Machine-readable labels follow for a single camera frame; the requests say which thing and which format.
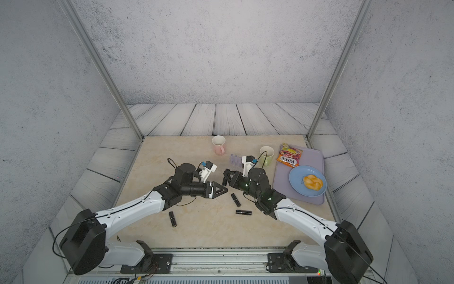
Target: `foxs candy bag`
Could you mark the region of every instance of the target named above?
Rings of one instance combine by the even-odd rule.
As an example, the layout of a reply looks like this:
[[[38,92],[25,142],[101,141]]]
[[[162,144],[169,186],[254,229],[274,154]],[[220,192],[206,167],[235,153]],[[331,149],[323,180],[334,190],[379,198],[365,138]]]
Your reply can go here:
[[[282,143],[282,149],[279,152],[277,160],[290,167],[297,167],[300,164],[302,150],[292,148],[289,145]]]

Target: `concrete wall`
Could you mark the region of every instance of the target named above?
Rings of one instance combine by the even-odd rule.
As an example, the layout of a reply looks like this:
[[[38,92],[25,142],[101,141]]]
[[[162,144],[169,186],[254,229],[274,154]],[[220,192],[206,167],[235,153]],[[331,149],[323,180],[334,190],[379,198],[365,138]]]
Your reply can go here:
[[[318,102],[361,0],[74,0],[128,104]]]
[[[454,273],[454,2],[375,2],[328,106],[418,273]]]
[[[0,6],[0,283],[9,283],[119,109],[55,0]]]

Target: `black motor housing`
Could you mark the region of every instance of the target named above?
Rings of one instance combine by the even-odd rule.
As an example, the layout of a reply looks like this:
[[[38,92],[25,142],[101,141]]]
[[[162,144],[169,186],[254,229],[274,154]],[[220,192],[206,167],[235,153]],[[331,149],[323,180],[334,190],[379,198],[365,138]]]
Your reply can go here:
[[[106,252],[106,230],[90,209],[79,212],[60,242],[60,249],[76,275],[96,268]]]

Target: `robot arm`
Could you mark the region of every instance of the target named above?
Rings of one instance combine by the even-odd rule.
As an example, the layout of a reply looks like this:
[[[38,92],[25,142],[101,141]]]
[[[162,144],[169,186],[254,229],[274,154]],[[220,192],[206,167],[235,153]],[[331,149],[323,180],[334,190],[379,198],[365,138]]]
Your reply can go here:
[[[284,265],[290,271],[304,272],[305,266],[311,266],[329,270],[342,283],[358,283],[373,257],[356,228],[347,221],[337,224],[324,220],[297,206],[271,188],[265,170],[253,167],[256,160],[252,156],[243,160],[243,172],[226,169],[222,185],[207,181],[217,168],[209,161],[202,164],[201,170],[192,164],[182,164],[172,177],[146,195],[108,210],[80,212],[59,244],[61,251],[76,275],[112,264],[122,264],[122,273],[148,273],[163,255],[153,254],[142,241],[124,243],[109,239],[141,218],[172,207],[183,195],[216,198],[227,192],[224,186],[228,183],[254,197],[261,212],[298,228],[318,243],[292,242],[280,258],[284,264],[270,272],[282,272],[280,266]],[[167,257],[167,267],[159,269],[169,271],[172,256]]]
[[[241,173],[226,169],[222,184],[227,183],[254,197],[256,207],[265,215],[292,225],[318,243],[308,245],[293,241],[282,256],[275,259],[283,262],[270,264],[268,271],[282,272],[285,267],[287,272],[304,272],[304,267],[310,266],[330,271],[341,283],[356,284],[372,263],[372,254],[351,223],[337,224],[299,207],[271,188],[265,170],[250,168],[246,171],[244,167]]]
[[[146,195],[107,210],[92,213],[87,209],[77,214],[59,244],[74,273],[81,275],[99,265],[112,264],[123,264],[122,271],[128,273],[148,272],[154,263],[153,252],[144,242],[128,244],[109,239],[124,227],[172,207],[183,195],[213,199],[226,193],[224,186],[207,181],[215,170],[216,165],[209,161],[201,170],[182,164],[172,177]]]

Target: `table surface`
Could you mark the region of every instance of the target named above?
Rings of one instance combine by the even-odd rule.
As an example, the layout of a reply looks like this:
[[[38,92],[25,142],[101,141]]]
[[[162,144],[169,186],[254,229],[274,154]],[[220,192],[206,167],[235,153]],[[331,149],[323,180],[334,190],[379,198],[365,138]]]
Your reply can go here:
[[[264,167],[272,184],[280,145],[283,142],[305,145],[302,135],[226,136],[226,154],[217,156],[213,152],[211,139],[211,136],[146,137],[117,205],[146,194],[172,176],[174,170],[167,163],[167,157],[178,165],[191,163],[196,167],[200,162],[209,160],[217,165],[217,170],[210,174],[208,180],[221,184],[225,168],[235,169],[230,164],[230,154],[258,157],[259,149],[268,145],[275,150],[272,162]],[[261,213],[251,201],[243,197],[242,191],[230,186],[227,188],[228,193],[215,199],[197,197],[189,205],[173,206],[166,211],[142,218],[121,230],[118,236],[127,242],[142,240],[150,248],[284,247],[295,239],[316,244],[294,227]],[[240,201],[240,208],[233,202],[230,196],[232,193]],[[186,204],[191,200],[192,197],[183,196],[179,204]],[[298,200],[293,202],[322,218],[334,220],[327,201],[322,205]],[[235,214],[237,209],[250,210],[252,216]],[[169,211],[173,211],[175,215],[178,224],[175,228],[170,223]]]

